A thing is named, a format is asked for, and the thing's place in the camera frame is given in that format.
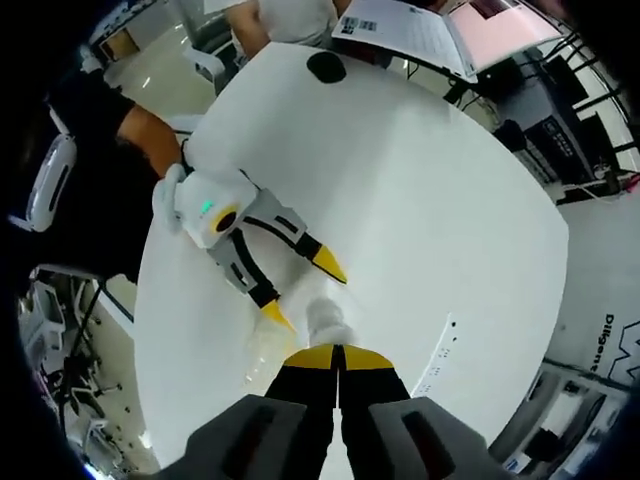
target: floor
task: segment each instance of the floor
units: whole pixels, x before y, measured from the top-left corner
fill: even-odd
[[[127,61],[121,61],[105,74],[113,86],[137,103],[167,119],[174,115],[200,114],[207,111],[215,100],[213,86],[197,74],[190,62],[182,56],[188,39],[180,25],[170,28],[144,51]],[[406,77],[413,72],[414,64],[394,59],[390,70]],[[409,80],[442,97],[449,89],[448,80],[425,68],[418,69]],[[474,99],[468,94],[462,99],[464,107]],[[470,117],[487,129],[496,126],[491,107],[481,101],[471,103],[465,110]],[[116,277],[107,289],[122,307],[133,314],[136,287],[124,277]],[[158,466],[146,439],[144,419],[138,401],[133,361],[133,340],[118,322],[127,322],[123,315],[109,314],[103,305],[96,310],[102,322],[94,325],[91,333],[96,350],[103,361],[103,369],[109,383],[120,383],[122,391],[101,399],[111,425],[107,431],[125,452],[129,460],[142,472],[155,471]]]

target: table surface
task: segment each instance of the table surface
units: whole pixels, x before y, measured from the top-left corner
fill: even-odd
[[[387,356],[411,391],[455,321],[455,348],[430,397],[490,443],[531,386],[553,332],[566,224],[471,118],[393,72],[348,58],[347,77],[322,84],[306,68],[313,53],[269,45],[204,116],[187,157],[196,168],[243,168],[294,208],[344,267],[349,283],[340,286],[273,237],[247,231],[299,346],[307,303],[334,298],[358,344]],[[155,220],[135,319],[140,401],[161,465],[182,455],[196,428],[263,388],[247,381],[256,355],[284,355],[281,337],[255,333],[265,321],[207,254]],[[335,458],[338,436],[326,466],[332,478],[346,476],[346,458]]]

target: wall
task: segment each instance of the wall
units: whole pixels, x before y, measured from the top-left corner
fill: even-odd
[[[569,262],[547,356],[631,384],[640,379],[640,193],[560,211]]]
[[[173,12],[160,0],[134,17],[126,28],[140,50],[147,48],[160,35],[179,23]]]

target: person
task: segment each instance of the person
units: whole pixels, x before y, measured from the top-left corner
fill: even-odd
[[[20,292],[30,272],[48,264],[101,279],[124,274],[137,282],[152,219],[158,179],[181,150],[174,132],[158,117],[110,88],[101,71],[72,71],[57,81],[30,126],[12,190],[12,210],[24,217],[35,176],[58,131],[50,108],[77,146],[76,164],[44,232],[10,226],[16,252],[9,271]]]
[[[558,20],[568,20],[567,11],[560,0],[533,0],[532,3]]]
[[[350,1],[205,0],[205,5],[208,11],[224,12],[243,66],[272,41],[328,47],[336,17]]]

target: white chair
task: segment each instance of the white chair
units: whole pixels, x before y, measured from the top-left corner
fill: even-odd
[[[204,68],[211,76],[212,81],[225,72],[222,60],[212,53],[201,52],[189,45],[182,54],[197,66]]]

